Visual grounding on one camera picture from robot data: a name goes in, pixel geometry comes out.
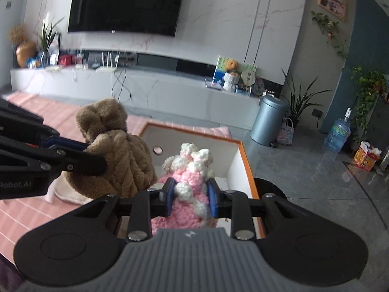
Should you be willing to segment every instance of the pink knitted plush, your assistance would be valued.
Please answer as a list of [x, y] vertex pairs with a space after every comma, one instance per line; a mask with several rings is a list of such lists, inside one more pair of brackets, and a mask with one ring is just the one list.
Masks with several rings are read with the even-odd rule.
[[209, 149], [194, 144], [182, 144], [179, 155], [166, 159], [162, 168], [166, 171], [158, 182], [165, 183], [169, 177], [177, 181], [174, 187], [176, 198], [169, 217], [151, 220], [152, 232], [159, 228], [206, 228], [215, 227], [206, 196], [206, 181], [214, 177], [209, 165], [213, 159]]

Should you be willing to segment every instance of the decor item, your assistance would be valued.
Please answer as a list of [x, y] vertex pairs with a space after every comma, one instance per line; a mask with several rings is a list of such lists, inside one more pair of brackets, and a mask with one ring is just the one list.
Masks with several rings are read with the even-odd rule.
[[54, 36], [54, 40], [51, 42], [48, 55], [50, 57], [50, 65], [56, 66], [58, 64], [58, 58], [60, 56], [60, 44], [61, 44], [61, 34], [57, 33]]
[[358, 168], [370, 171], [375, 162], [380, 159], [381, 150], [373, 147], [368, 142], [361, 142], [357, 153], [354, 156], [355, 164]]
[[265, 84], [261, 78], [256, 78], [254, 84], [251, 86], [252, 93], [256, 96], [262, 96], [265, 92]]
[[351, 80], [356, 79], [360, 85], [357, 92], [357, 104], [355, 107], [355, 114], [351, 125], [353, 127], [353, 140], [360, 141], [357, 129], [363, 129], [363, 134], [367, 134], [368, 120], [366, 116], [374, 107], [377, 96], [381, 91], [386, 89], [386, 80], [384, 73], [379, 70], [367, 71], [363, 73], [362, 67], [351, 67]]
[[349, 49], [346, 39], [343, 39], [339, 32], [339, 21], [331, 21], [328, 15], [323, 13], [316, 13], [311, 11], [313, 15], [312, 21], [315, 21], [318, 24], [323, 35], [327, 37], [327, 43], [331, 43], [332, 46], [338, 50], [337, 54], [339, 57], [343, 58], [345, 61], [347, 58], [347, 52]]
[[166, 174], [158, 182], [165, 183], [168, 178], [174, 178], [177, 182], [174, 187], [176, 198], [169, 217], [151, 220], [153, 235], [159, 228], [216, 227], [217, 220], [211, 216], [205, 184], [209, 178], [215, 177], [209, 168], [212, 162], [209, 149], [198, 150], [189, 143], [181, 145], [179, 155], [166, 159], [162, 165]]
[[58, 64], [64, 67], [71, 66], [71, 55], [61, 55], [58, 58]]
[[235, 93], [243, 96], [250, 96], [252, 91], [252, 86], [248, 87], [243, 83], [238, 83], [236, 85]]
[[255, 72], [246, 69], [245, 71], [242, 72], [241, 78], [243, 80], [243, 83], [249, 87], [254, 84], [255, 82]]
[[206, 89], [213, 89], [213, 90], [218, 90], [218, 91], [222, 91], [223, 90], [223, 87], [220, 83], [217, 83], [217, 82], [213, 82], [213, 81], [210, 81], [210, 80], [205, 80], [205, 88]]
[[343, 0], [318, 0], [318, 5], [344, 22], [346, 18], [346, 2]]
[[127, 113], [115, 99], [83, 106], [75, 119], [89, 146], [89, 153], [104, 155], [108, 168], [98, 177], [65, 172], [69, 184], [85, 197], [106, 194], [133, 197], [153, 185], [157, 176], [146, 143], [127, 133]]
[[39, 37], [43, 51], [40, 63], [42, 67], [46, 67], [50, 64], [49, 47], [57, 35], [57, 32], [54, 31], [54, 29], [63, 19], [64, 17], [56, 23], [50, 24], [50, 27], [47, 23], [43, 23], [42, 34]]
[[226, 72], [224, 74], [223, 89], [229, 92], [234, 92], [240, 80], [240, 75], [237, 72]]
[[19, 24], [8, 32], [8, 38], [15, 46], [16, 61], [20, 68], [27, 67], [27, 60], [36, 55], [36, 44], [28, 41], [26, 25]]
[[312, 102], [310, 102], [310, 100], [317, 94], [329, 92], [331, 90], [327, 89], [327, 90], [322, 90], [322, 91], [318, 91], [318, 92], [308, 93], [309, 89], [313, 86], [313, 84], [318, 79], [318, 77], [316, 77], [311, 82], [311, 84], [307, 87], [307, 89], [304, 92], [304, 94], [302, 94], [301, 93], [301, 83], [300, 83], [298, 92], [296, 92], [296, 87], [295, 87], [295, 84], [294, 84], [294, 80], [293, 80], [293, 76], [292, 76], [291, 71], [289, 70], [289, 77], [285, 74], [284, 71], [283, 71], [283, 75], [285, 77], [285, 82], [286, 82], [286, 84], [287, 84], [287, 86], [289, 88], [289, 92], [290, 92], [290, 98], [287, 98], [287, 97], [284, 96], [287, 99], [288, 103], [289, 103], [289, 109], [290, 109], [289, 118], [293, 121], [293, 127], [296, 128], [296, 126], [297, 126], [297, 124], [299, 122], [298, 119], [301, 116], [301, 113], [307, 107], [310, 107], [310, 106], [317, 106], [317, 107], [322, 106], [321, 104], [318, 104], [318, 103], [312, 103]]
[[277, 142], [282, 145], [291, 145], [293, 141], [294, 127], [293, 121], [290, 118], [285, 118], [281, 126], [280, 133], [277, 137]]
[[221, 85], [223, 85], [225, 82], [224, 76], [226, 72], [234, 73], [236, 76], [239, 75], [240, 77], [244, 70], [250, 70], [255, 75], [255, 72], [257, 71], [257, 66], [254, 66], [252, 64], [239, 63], [234, 59], [219, 56], [212, 81], [214, 83], [220, 83]]

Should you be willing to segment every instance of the blue gripper pad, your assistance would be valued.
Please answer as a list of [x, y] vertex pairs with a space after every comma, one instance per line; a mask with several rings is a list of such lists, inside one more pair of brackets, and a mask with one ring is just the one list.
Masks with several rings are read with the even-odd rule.
[[89, 144], [82, 143], [77, 140], [68, 139], [65, 137], [58, 137], [58, 136], [50, 137], [48, 140], [42, 141], [40, 143], [40, 147], [42, 148], [50, 148], [53, 145], [65, 146], [80, 151], [85, 150], [89, 146]]
[[209, 208], [211, 209], [211, 215], [212, 217], [217, 218], [219, 203], [215, 189], [213, 188], [210, 180], [207, 182], [207, 195], [209, 200]]
[[162, 191], [159, 193], [159, 199], [161, 202], [165, 201], [166, 216], [170, 216], [172, 213], [172, 206], [174, 200], [174, 187], [176, 186], [177, 181], [173, 178], [168, 178], [163, 185]]

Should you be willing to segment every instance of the gray trash bin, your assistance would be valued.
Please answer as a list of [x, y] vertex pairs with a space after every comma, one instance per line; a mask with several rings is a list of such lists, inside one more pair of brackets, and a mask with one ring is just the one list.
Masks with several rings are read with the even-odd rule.
[[289, 104], [283, 99], [266, 95], [261, 100], [261, 107], [250, 136], [257, 143], [270, 146], [277, 140], [284, 117], [289, 111]]

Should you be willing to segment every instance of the black tv screen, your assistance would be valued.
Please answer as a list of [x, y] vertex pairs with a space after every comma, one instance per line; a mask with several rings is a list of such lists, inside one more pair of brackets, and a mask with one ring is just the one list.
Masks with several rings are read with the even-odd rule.
[[181, 0], [73, 0], [68, 32], [125, 31], [174, 36]]

